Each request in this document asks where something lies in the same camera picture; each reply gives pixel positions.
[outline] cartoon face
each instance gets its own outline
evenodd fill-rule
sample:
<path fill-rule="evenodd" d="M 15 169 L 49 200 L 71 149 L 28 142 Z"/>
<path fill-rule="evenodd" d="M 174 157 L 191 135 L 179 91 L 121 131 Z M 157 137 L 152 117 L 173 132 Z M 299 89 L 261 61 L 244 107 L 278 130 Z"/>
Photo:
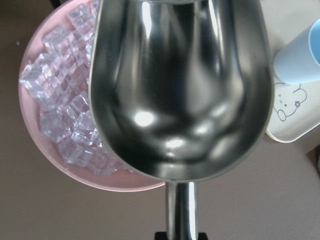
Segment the cartoon face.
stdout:
<path fill-rule="evenodd" d="M 273 109 L 283 122 L 292 116 L 306 99 L 307 92 L 301 88 L 301 84 L 289 85 L 278 82 L 274 85 Z"/>

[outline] stainless steel scoop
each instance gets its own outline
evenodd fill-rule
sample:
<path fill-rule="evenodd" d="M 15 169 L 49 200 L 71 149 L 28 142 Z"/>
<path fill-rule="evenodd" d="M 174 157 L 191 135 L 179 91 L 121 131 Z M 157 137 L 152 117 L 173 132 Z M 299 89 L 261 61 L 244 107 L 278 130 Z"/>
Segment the stainless steel scoop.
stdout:
<path fill-rule="evenodd" d="M 239 164 L 272 102 L 258 0 L 102 0 L 90 75 L 98 131 L 167 182 L 167 238 L 196 240 L 196 183 Z"/>

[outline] pink bowl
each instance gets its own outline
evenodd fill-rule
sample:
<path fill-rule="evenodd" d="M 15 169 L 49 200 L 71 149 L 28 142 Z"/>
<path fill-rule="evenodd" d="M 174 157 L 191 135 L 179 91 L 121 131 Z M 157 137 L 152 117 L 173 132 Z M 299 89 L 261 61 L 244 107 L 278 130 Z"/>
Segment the pink bowl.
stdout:
<path fill-rule="evenodd" d="M 42 43 L 42 38 L 58 26 L 65 29 L 72 29 L 67 13 L 80 4 L 88 5 L 88 3 L 89 0 L 70 0 L 57 8 L 43 21 L 33 34 L 24 52 L 20 66 L 20 75 L 27 64 L 33 63 L 40 53 L 46 52 L 45 46 Z M 27 90 L 20 84 L 18 91 L 22 116 L 33 141 L 46 158 L 69 177 L 86 185 L 114 192 L 145 191 L 161 187 L 165 184 L 164 182 L 159 182 L 128 171 L 115 172 L 110 176 L 96 176 L 87 168 L 65 163 L 61 158 L 56 145 L 40 132 L 40 108 L 38 104 L 29 96 Z"/>

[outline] black object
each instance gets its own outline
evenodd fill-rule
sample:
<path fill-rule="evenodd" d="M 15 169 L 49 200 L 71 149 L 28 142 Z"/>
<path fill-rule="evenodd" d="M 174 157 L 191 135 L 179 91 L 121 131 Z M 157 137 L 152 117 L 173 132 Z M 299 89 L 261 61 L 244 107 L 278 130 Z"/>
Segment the black object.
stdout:
<path fill-rule="evenodd" d="M 50 0 L 50 2 L 55 9 L 61 5 L 59 0 Z"/>
<path fill-rule="evenodd" d="M 154 234 L 154 240 L 168 240 L 165 231 L 158 231 Z M 197 240 L 208 240 L 207 234 L 205 232 L 199 232 L 199 237 Z"/>

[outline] metal handle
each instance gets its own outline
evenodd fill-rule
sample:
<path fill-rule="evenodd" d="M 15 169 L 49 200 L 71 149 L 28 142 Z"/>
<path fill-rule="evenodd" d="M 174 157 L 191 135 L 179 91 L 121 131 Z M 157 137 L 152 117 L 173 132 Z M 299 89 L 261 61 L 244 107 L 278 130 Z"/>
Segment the metal handle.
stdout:
<path fill-rule="evenodd" d="M 166 183 L 166 235 L 168 240 L 197 240 L 197 184 Z"/>

